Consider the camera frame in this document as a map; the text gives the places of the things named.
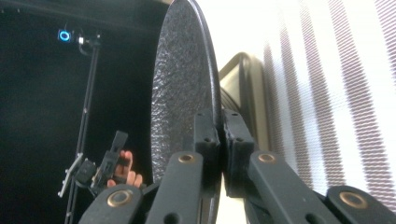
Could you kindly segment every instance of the metal pole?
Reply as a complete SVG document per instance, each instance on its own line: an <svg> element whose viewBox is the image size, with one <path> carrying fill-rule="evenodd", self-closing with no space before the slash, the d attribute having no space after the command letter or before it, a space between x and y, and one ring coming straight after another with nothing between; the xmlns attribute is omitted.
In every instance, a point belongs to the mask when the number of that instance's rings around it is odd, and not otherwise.
<svg viewBox="0 0 396 224"><path fill-rule="evenodd" d="M98 35L97 38L95 38L94 40L91 40L91 45L92 45L91 68L90 68L90 73L88 75L88 84L87 84L87 89L85 92L85 99L84 99L84 106L83 106L83 110L82 110L81 123L79 126L76 156L78 153L84 153L85 140L87 137L87 129L88 129L88 119L89 119L90 112L91 112L93 84L95 81L96 67L97 67L98 58L99 58L99 49L100 49L99 38L100 38L100 36ZM76 183L75 183L74 177L73 177L73 181L70 184L69 200L68 200L68 204L67 204L67 211L66 211L66 217L64 220L64 224L73 224L77 195L78 195L78 188L76 186Z"/></svg>

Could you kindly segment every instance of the human hand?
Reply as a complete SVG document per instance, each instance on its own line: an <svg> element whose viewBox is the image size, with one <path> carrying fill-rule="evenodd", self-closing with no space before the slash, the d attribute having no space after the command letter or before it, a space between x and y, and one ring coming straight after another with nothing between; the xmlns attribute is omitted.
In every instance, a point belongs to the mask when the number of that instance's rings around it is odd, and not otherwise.
<svg viewBox="0 0 396 224"><path fill-rule="evenodd" d="M114 175L117 177L125 178L127 185L132 185L139 188L140 185L143 183L143 176L137 175L135 171L131 171L131 167L133 164L132 152L122 150L120 152L120 157L126 161L129 161L129 164L128 166L117 165L116 172L114 173ZM108 188L114 187L116 185L117 183L113 179L107 180Z"/></svg>

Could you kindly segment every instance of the blue light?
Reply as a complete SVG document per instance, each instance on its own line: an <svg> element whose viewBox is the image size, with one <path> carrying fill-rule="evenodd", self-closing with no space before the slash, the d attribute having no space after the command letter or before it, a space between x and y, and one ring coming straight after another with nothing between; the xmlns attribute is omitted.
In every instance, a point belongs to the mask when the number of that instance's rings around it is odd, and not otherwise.
<svg viewBox="0 0 396 224"><path fill-rule="evenodd" d="M72 40L72 33L66 30L59 30L58 31L58 39L63 42L71 42Z"/></svg>
<svg viewBox="0 0 396 224"><path fill-rule="evenodd" d="M61 38L62 41L67 42L70 40L70 33L67 31L61 31L59 33L59 38Z"/></svg>

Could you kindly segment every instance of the striped curtain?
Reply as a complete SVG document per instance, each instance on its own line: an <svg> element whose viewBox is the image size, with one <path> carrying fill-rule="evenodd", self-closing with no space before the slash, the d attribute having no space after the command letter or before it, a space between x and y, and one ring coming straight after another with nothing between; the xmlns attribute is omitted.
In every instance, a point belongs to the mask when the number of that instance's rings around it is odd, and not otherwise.
<svg viewBox="0 0 396 224"><path fill-rule="evenodd" d="M396 213L396 1L266 1L271 149L313 190Z"/></svg>

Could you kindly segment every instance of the blue led light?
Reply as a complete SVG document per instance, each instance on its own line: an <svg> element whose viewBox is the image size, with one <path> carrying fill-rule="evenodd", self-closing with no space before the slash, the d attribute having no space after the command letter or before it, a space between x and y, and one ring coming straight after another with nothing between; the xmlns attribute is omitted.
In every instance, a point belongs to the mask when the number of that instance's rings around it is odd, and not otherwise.
<svg viewBox="0 0 396 224"><path fill-rule="evenodd" d="M70 33L63 30L63 31L59 32L59 38L64 42L68 42L68 41L70 41Z"/></svg>

